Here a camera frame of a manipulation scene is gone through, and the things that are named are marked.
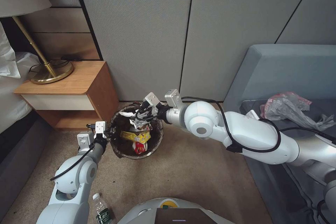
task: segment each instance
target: wooden nightstand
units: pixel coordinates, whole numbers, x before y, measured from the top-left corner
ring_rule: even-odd
[[[88,123],[109,121],[118,108],[105,61],[80,61],[73,65],[73,73],[65,79],[49,84],[26,81],[14,91],[57,130],[81,130]]]

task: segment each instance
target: floor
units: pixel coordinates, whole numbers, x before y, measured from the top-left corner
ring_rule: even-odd
[[[1,224],[35,223],[48,204],[49,181],[64,160],[76,155],[77,132],[54,131],[26,185]],[[158,150],[142,160],[119,159],[110,145],[90,193],[100,192],[120,220],[134,205],[157,197],[195,202],[237,224],[272,223],[246,162],[215,140],[201,140],[164,124]]]

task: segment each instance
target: trash can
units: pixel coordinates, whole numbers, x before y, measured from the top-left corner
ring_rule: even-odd
[[[120,137],[121,131],[129,131],[131,127],[130,118],[120,115],[120,112],[132,112],[135,113],[137,109],[140,108],[140,104],[130,104],[126,107],[122,108],[118,112],[115,113],[113,118],[111,119],[111,130],[113,134],[111,135],[110,144],[114,153],[119,158],[130,158],[130,159],[143,159],[150,156],[154,153],[163,138],[163,124],[160,119],[153,119],[150,124],[152,126],[152,130],[150,130],[150,139],[147,141],[147,150],[143,153],[136,154],[132,148],[133,142],[129,140],[125,140]]]

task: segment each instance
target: white bedsheet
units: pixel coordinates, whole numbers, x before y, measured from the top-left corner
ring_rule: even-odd
[[[0,76],[0,133],[32,110],[21,96],[13,94],[13,91],[27,79],[30,67],[39,64],[39,60],[29,52],[15,54],[21,78]]]

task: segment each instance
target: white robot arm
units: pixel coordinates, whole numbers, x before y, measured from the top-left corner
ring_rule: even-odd
[[[37,224],[83,224],[89,216],[89,194],[96,177],[98,162],[106,148],[105,121],[95,124],[92,131],[77,135],[77,156],[67,159],[56,171],[55,186],[49,204]]]
[[[215,102],[213,100],[184,104],[177,89],[169,90],[165,99],[168,106],[163,106],[150,93],[142,106],[156,107],[152,108],[154,116],[187,129],[200,138],[220,141],[229,151],[271,165],[289,163],[300,166],[316,182],[325,186],[325,202],[336,216],[335,138],[320,132],[320,135],[309,138],[293,139],[279,132],[273,123],[270,125],[236,112],[223,112],[221,107],[218,111],[208,103]]]

